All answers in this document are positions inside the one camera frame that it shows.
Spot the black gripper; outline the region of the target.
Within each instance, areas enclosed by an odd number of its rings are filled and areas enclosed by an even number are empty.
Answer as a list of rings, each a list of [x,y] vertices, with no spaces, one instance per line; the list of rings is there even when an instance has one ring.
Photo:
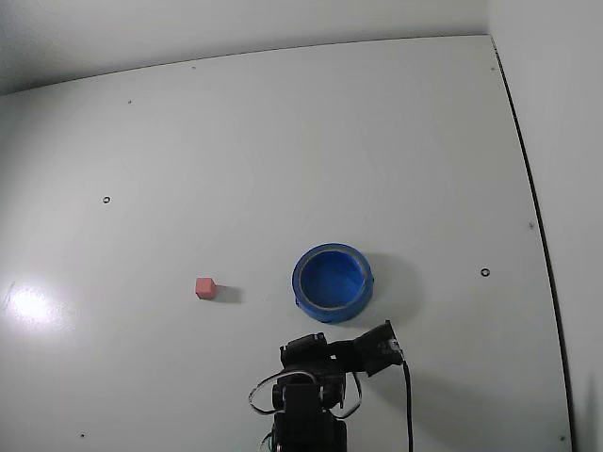
[[[325,335],[309,334],[280,348],[281,374],[294,371],[313,377],[341,376],[367,372],[367,365],[352,340],[329,343]]]

